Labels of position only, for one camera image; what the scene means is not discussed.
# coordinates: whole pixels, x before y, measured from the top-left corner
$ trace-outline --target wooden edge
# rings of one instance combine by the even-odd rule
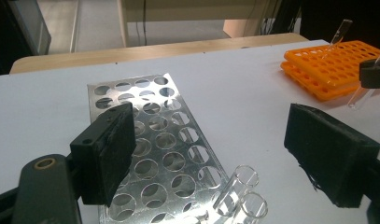
[[[121,63],[145,59],[171,57],[183,54],[210,52],[244,47],[260,47],[307,41],[301,35],[259,35],[218,40],[195,41],[126,49],[106,49],[78,53],[31,56],[18,59],[10,74],[77,67],[102,63]]]

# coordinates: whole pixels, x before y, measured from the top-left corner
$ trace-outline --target floor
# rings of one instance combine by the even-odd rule
[[[49,54],[123,48],[117,0],[37,1],[52,36]],[[132,47],[137,47],[229,38],[222,31],[223,24],[224,21],[129,22],[129,40]]]

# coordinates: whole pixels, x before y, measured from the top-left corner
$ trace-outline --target cable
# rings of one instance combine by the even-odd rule
[[[301,9],[298,11],[296,18],[295,19],[293,18],[291,22],[291,26],[289,27],[289,32],[291,33],[294,32],[295,24],[297,23],[297,20],[300,17],[300,15],[301,15]]]
[[[137,32],[137,43],[139,46],[141,46],[141,43],[140,43],[140,33],[139,33],[139,27],[137,26],[137,21],[136,21],[136,32]]]
[[[269,34],[283,34],[292,30],[293,23],[299,17],[299,10],[303,0],[284,0],[277,11],[274,25]]]
[[[144,45],[147,45],[147,35],[146,35],[146,2],[143,0],[143,34],[144,34]]]
[[[245,29],[244,29],[244,31],[243,31],[242,36],[245,36],[245,31],[246,31],[246,27],[247,27],[247,22],[248,22],[248,20],[250,19],[251,15],[253,14],[254,9],[256,8],[256,3],[257,3],[257,0],[254,0],[253,8],[251,8],[250,14],[248,14],[248,16],[247,16],[246,23],[245,23]]]
[[[274,24],[276,9],[280,2],[281,0],[276,0],[276,2],[274,3],[274,10],[272,11],[271,19],[264,19],[262,26],[260,27],[260,35],[268,35],[269,33],[271,33]]]

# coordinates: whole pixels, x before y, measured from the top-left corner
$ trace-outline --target test tube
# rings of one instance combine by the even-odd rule
[[[380,64],[380,54],[379,57],[375,60],[375,64],[373,67],[377,67]],[[347,106],[352,108],[353,110],[359,110],[363,107],[365,102],[370,98],[370,96],[373,95],[373,92],[375,89],[366,89],[362,88],[361,86],[358,87],[358,89],[353,94],[352,98],[349,100],[349,103],[347,103]]]
[[[331,51],[334,50],[334,48],[341,43],[341,41],[344,39],[345,34],[350,28],[350,25],[353,22],[351,20],[343,20],[341,22],[341,25],[339,26],[337,32],[335,33],[334,37],[332,38],[332,41],[330,42],[329,47],[326,50],[326,54],[323,56],[323,59],[326,58]]]
[[[230,181],[213,204],[215,211],[223,217],[232,217],[240,198],[259,183],[257,172],[248,165],[236,167]]]
[[[268,213],[268,204],[258,193],[248,192],[239,201],[232,224],[259,224]]]

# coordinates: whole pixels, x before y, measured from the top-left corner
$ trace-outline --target rack hole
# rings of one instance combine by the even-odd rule
[[[330,79],[332,79],[332,80],[338,80],[339,78],[335,77],[335,76],[330,76]]]
[[[151,220],[151,223],[163,223],[164,221],[169,221],[173,219],[175,219],[175,217],[170,215],[169,213],[160,213]]]
[[[113,220],[123,221],[134,213],[136,201],[129,194],[119,194],[114,196],[108,214]]]
[[[136,139],[136,148],[134,149],[134,156],[146,156],[151,151],[151,143],[144,138]]]
[[[142,203],[148,208],[161,207],[166,199],[166,189],[160,184],[150,184],[141,193]]]
[[[108,86],[99,86],[96,89],[94,89],[94,93],[96,95],[107,95],[110,91],[111,89]]]
[[[134,107],[133,111],[134,111],[134,119],[135,119],[139,115],[139,109],[137,109],[136,107]]]
[[[128,91],[131,89],[131,84],[129,83],[126,83],[126,82],[121,82],[119,84],[116,85],[116,90],[117,91]]]
[[[340,75],[338,75],[338,77],[341,77],[341,78],[347,78],[347,76],[344,75],[344,74],[340,74]]]
[[[143,160],[136,164],[134,172],[140,179],[152,179],[158,173],[158,164],[153,160]]]
[[[179,171],[184,167],[186,161],[180,153],[171,152],[163,157],[162,163],[170,171]]]
[[[139,87],[139,88],[145,88],[149,85],[149,81],[145,79],[141,79],[141,80],[136,81],[134,85],[136,85],[136,87]]]
[[[319,69],[318,71],[321,72],[321,73],[324,73],[324,74],[329,73],[329,72],[328,72],[327,70],[325,70],[325,69]]]
[[[120,102],[120,104],[123,104],[123,103],[125,103],[128,100],[133,99],[133,98],[134,98],[134,96],[131,95],[130,93],[124,93],[118,97],[118,102]]]
[[[143,110],[146,114],[153,115],[153,114],[157,114],[158,112],[160,112],[161,107],[155,103],[146,103],[143,106]]]
[[[154,78],[154,82],[158,85],[166,85],[169,82],[169,80],[165,77],[156,77]]]
[[[193,143],[199,139],[198,133],[192,128],[183,128],[178,132],[178,136],[185,143]]]
[[[211,166],[202,168],[198,172],[198,179],[210,189],[215,189],[221,184],[221,174],[218,169]]]
[[[160,133],[155,138],[157,147],[162,149],[169,149],[176,144],[176,139],[170,133]]]
[[[134,123],[134,134],[136,136],[142,134],[145,130],[146,130],[146,127],[145,127],[144,123],[142,123],[140,121],[136,121]]]
[[[190,119],[187,114],[184,114],[183,112],[176,112],[172,115],[172,121],[177,125],[186,125],[190,122]]]
[[[118,186],[118,189],[123,189],[129,183],[129,179],[130,178],[131,178],[131,175],[127,174],[125,176],[125,178],[123,178],[123,180],[120,182],[120,185]]]
[[[159,131],[167,127],[167,119],[164,117],[154,117],[148,121],[148,125],[152,130]]]
[[[209,154],[207,153],[206,148],[201,146],[193,146],[189,149],[190,159],[198,164],[205,163],[209,160]]]
[[[170,88],[162,88],[160,89],[160,95],[161,96],[164,96],[164,97],[170,97],[170,96],[173,96],[175,94],[175,91],[170,89]]]
[[[96,101],[96,107],[99,109],[106,109],[113,105],[113,100],[111,98],[102,98]]]
[[[198,202],[187,203],[183,208],[183,213],[189,217],[196,217],[201,222],[207,221],[209,217],[207,209]]]
[[[152,97],[155,93],[153,91],[142,91],[139,93],[140,97]]]
[[[187,198],[195,192],[195,181],[189,175],[176,176],[171,185],[175,195]]]
[[[175,99],[169,99],[163,103],[164,107],[169,110],[177,110],[181,107],[181,103]]]

